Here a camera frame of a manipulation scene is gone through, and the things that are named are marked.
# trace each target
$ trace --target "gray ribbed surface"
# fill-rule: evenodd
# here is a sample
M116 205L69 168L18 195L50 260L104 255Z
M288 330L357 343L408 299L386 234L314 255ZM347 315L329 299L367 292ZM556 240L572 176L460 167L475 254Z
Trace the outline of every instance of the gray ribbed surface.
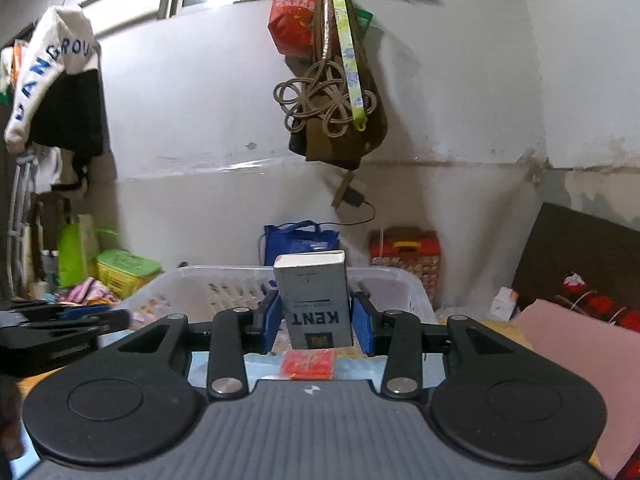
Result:
M209 406L193 433L161 457L113 472L71 470L44 462L27 478L595 480L601 477L581 464L551 472L518 473L472 462L445 446L415 406L382 399L372 392L368 381L259 381L249 397Z

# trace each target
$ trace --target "white plastic basket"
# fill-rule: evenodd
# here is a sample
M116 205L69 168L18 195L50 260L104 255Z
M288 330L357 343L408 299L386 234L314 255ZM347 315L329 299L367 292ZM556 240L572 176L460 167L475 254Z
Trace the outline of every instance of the white plastic basket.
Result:
M411 312L423 323L437 323L420 281L411 273L391 267L348 267L351 290L370 295L379 310ZM272 267L193 266L170 270L122 302L121 308L151 321L183 313L190 322L208 321L228 308L256 308L271 290Z

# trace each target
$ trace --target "hanging jacket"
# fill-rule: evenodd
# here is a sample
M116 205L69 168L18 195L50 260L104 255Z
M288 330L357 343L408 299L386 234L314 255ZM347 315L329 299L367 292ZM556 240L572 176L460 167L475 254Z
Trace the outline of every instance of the hanging jacket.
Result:
M79 6L49 7L22 60L4 140L11 153L31 142L74 152L81 187L92 157L103 152L97 43Z

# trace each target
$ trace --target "metal screw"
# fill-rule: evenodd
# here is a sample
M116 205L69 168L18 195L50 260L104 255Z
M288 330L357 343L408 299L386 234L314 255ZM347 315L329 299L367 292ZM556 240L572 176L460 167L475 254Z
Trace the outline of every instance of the metal screw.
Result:
M242 381L235 377L222 377L211 383L211 389L217 394L234 394L242 389Z
M410 394L418 389L418 383L409 377L396 377L389 379L386 387L395 394Z

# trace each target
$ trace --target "white cigarette box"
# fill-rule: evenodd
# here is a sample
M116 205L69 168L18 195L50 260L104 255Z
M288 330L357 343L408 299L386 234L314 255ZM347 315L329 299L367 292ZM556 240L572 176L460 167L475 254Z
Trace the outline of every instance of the white cigarette box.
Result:
M353 345L344 251L281 254L273 271L292 348Z

